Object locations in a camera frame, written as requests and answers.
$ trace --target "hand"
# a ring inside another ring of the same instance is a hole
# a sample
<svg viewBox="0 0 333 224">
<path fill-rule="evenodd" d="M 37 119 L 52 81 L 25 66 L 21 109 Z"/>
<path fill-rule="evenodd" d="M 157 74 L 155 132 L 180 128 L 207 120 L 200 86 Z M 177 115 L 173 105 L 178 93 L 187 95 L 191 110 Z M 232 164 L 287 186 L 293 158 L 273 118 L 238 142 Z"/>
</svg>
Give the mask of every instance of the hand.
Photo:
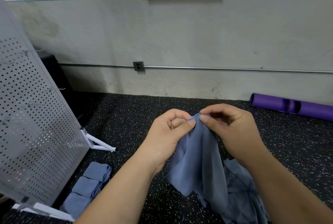
<svg viewBox="0 0 333 224">
<path fill-rule="evenodd" d="M 152 162 L 154 174 L 159 173 L 165 161 L 173 154 L 181 137 L 195 126 L 195 120 L 184 111 L 171 109 L 157 117 L 148 135 L 138 149 L 143 158 Z"/>
<path fill-rule="evenodd" d="M 200 111 L 200 120 L 217 133 L 227 151 L 241 165 L 246 165 L 261 151 L 268 152 L 261 140 L 252 114 L 237 107 L 218 104 L 208 106 Z"/>
</svg>

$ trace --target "concrete wall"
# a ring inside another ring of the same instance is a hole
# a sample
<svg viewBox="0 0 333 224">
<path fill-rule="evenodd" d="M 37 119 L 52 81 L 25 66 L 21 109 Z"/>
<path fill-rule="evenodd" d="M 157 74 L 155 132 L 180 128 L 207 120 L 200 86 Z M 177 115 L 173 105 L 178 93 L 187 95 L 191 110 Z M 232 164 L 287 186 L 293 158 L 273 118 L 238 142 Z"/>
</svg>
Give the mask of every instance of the concrete wall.
<svg viewBox="0 0 333 224">
<path fill-rule="evenodd" d="M 8 2 L 60 63 L 332 70 L 333 0 Z M 333 74 L 63 67 L 76 90 L 333 103 Z"/>
</svg>

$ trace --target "purple foam roller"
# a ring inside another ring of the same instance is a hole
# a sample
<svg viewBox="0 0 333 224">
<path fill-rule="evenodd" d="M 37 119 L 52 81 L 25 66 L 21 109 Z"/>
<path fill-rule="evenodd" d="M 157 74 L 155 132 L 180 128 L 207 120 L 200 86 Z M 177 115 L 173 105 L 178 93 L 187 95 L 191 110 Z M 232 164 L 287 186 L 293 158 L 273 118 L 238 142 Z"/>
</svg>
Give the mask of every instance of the purple foam roller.
<svg viewBox="0 0 333 224">
<path fill-rule="evenodd" d="M 250 105 L 284 113 L 333 121 L 333 106 L 252 93 Z"/>
</svg>

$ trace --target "perforated metal panel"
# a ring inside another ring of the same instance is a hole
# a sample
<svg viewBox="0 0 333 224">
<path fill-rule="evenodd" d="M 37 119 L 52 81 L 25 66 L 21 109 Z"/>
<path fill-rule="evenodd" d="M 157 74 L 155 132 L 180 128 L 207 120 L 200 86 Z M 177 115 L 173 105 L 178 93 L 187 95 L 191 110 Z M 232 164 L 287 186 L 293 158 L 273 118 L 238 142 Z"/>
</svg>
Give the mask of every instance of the perforated metal panel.
<svg viewBox="0 0 333 224">
<path fill-rule="evenodd" d="M 0 0 L 0 191 L 52 205 L 89 149 L 80 125 Z"/>
</svg>

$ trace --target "right hand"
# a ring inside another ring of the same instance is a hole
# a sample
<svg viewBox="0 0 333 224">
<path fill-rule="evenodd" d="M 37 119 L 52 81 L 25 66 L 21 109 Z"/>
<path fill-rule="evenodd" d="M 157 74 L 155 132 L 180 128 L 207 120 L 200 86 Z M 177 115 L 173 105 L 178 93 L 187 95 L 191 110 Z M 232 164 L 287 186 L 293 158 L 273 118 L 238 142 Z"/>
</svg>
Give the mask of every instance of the right hand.
<svg viewBox="0 0 333 224">
<path fill-rule="evenodd" d="M 257 155 L 269 152 L 261 140 L 252 114 L 228 104 L 208 106 L 200 111 L 200 121 L 217 133 L 227 151 L 241 165 L 246 165 Z"/>
</svg>

